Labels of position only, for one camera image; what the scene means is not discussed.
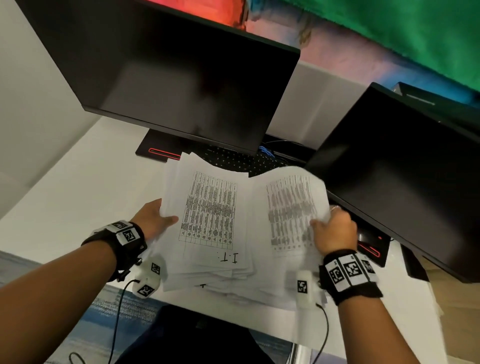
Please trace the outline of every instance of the white sensor device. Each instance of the white sensor device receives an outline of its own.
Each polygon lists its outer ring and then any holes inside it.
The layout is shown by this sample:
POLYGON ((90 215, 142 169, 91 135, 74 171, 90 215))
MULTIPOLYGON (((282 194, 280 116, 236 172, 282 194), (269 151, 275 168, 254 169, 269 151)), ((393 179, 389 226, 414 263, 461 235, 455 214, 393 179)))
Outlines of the white sensor device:
POLYGON ((302 310, 317 309, 316 304, 323 306, 326 296, 318 286, 318 279, 310 270, 297 272, 297 308, 302 310))
POLYGON ((160 262, 148 257, 139 265, 139 271, 132 287, 132 293, 140 298, 148 298, 160 287, 160 262))

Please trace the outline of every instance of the hand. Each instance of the hand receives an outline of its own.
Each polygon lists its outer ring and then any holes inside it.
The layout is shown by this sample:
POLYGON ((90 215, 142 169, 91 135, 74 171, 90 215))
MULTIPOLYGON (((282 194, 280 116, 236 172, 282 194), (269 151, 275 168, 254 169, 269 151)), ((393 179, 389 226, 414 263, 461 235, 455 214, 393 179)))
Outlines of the hand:
POLYGON ((313 228, 315 246, 320 254, 327 254, 340 249, 357 250, 357 224, 350 214, 339 206, 332 210, 330 220, 324 224, 318 220, 310 221, 313 228))
POLYGON ((178 216, 167 216, 165 218, 160 216, 160 206, 162 206, 161 198, 148 202, 130 220, 140 226, 144 232, 145 240, 157 237, 179 220, 178 216))

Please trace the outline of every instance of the right hand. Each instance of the right hand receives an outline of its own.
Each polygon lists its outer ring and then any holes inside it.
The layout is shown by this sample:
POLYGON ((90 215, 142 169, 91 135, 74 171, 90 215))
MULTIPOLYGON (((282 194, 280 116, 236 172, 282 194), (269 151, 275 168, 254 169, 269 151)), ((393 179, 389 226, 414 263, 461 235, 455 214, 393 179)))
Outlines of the right hand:
POLYGON ((357 224, 352 221, 350 214, 340 207, 335 207, 327 224, 312 220, 315 246, 320 254, 327 254, 340 249, 357 250, 357 224))

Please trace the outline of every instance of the dark pants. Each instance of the dark pants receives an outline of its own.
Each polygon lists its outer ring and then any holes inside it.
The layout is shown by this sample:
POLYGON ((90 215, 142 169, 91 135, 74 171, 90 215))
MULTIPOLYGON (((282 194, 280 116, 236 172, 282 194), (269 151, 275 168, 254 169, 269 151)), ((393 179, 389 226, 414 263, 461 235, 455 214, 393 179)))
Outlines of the dark pants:
POLYGON ((117 360, 117 364, 258 363, 272 360, 246 328, 163 306, 153 324, 117 360))

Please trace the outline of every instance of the floor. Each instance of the floor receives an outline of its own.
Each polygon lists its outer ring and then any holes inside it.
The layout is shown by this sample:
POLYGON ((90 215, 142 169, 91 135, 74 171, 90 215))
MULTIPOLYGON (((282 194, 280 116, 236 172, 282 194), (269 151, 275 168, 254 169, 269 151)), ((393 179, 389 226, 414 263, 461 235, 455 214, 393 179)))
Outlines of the floor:
POLYGON ((462 283, 426 259, 421 262, 440 306, 447 354, 480 364, 480 283, 462 283))

